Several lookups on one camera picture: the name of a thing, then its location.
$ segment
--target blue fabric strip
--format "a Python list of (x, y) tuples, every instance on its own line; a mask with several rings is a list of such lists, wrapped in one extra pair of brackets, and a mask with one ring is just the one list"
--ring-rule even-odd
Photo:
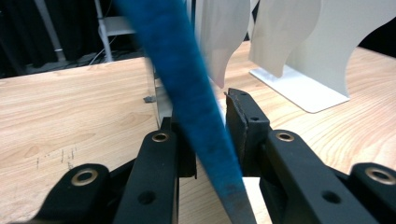
[(242, 173), (181, 0), (116, 0), (232, 223), (255, 223)]

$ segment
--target black plastic part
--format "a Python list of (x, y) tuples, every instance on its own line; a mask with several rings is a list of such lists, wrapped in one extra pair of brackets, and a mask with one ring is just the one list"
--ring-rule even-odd
[(226, 124), (233, 139), (243, 176), (260, 176), (257, 163), (259, 145), (272, 130), (270, 120), (246, 92), (229, 89)]
[(146, 135), (114, 222), (177, 223), (177, 138), (167, 130)]
[(296, 133), (270, 132), (261, 151), (260, 187), (274, 223), (376, 223)]
[(347, 180), (349, 179), (349, 175), (346, 175), (330, 166), (328, 168), (332, 171), (332, 173), (337, 176), (337, 178), (347, 187)]
[(196, 155), (177, 121), (175, 115), (171, 118), (171, 129), (177, 135), (178, 177), (197, 176)]
[(161, 122), (160, 130), (172, 131), (172, 118), (164, 117), (163, 121)]
[(350, 191), (380, 223), (396, 223), (396, 172), (375, 163), (352, 168)]
[(99, 223), (106, 207), (108, 182), (109, 172), (103, 165), (73, 168), (49, 192), (38, 214), (27, 223)]
[(129, 175), (134, 167), (134, 161), (131, 160), (110, 172), (110, 190), (107, 197), (107, 205), (103, 213), (101, 223), (111, 223), (119, 208), (120, 200)]

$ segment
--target wooden table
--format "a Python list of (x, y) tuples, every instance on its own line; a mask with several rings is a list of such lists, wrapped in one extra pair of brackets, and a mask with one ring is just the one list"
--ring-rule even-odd
[[(249, 92), (274, 129), (299, 134), (323, 161), (343, 172), (373, 161), (396, 169), (396, 60), (356, 49), (347, 68), (351, 100), (305, 113), (248, 74), (249, 43), (231, 58), (226, 88)], [(32, 217), (72, 167), (110, 170), (135, 158), (157, 129), (144, 59), (0, 80), (0, 222)], [(215, 89), (225, 109), (226, 89)], [(228, 223), (201, 166), (180, 182), (180, 223)], [(258, 178), (246, 179), (259, 223), (270, 223)]]

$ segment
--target white shelf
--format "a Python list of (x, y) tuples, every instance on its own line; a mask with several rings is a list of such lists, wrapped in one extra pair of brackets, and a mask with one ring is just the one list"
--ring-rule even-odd
[(349, 100), (349, 97), (287, 65), (284, 66), (282, 77), (275, 77), (262, 68), (250, 70), (250, 74), (308, 113), (318, 113)]
[(105, 17), (105, 26), (107, 36), (111, 35), (129, 35), (135, 31), (123, 17)]

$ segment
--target screw hole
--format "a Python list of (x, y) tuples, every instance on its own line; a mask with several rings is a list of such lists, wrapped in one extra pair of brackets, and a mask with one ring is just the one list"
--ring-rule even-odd
[(325, 190), (322, 192), (322, 198), (329, 203), (340, 203), (341, 198), (334, 192)]
[(164, 142), (166, 140), (168, 140), (169, 135), (166, 133), (156, 133), (152, 136), (152, 140), (154, 142)]
[(374, 181), (381, 184), (396, 185), (396, 178), (393, 175), (378, 168), (369, 167), (366, 169), (366, 174)]
[(72, 184), (76, 187), (85, 186), (91, 184), (97, 176), (98, 172), (92, 168), (83, 169), (73, 176)]
[(137, 197), (137, 200), (144, 205), (151, 204), (155, 201), (155, 193), (153, 191), (144, 191)]
[(292, 142), (294, 141), (294, 137), (291, 134), (288, 133), (277, 133), (276, 138), (284, 141), (284, 142)]

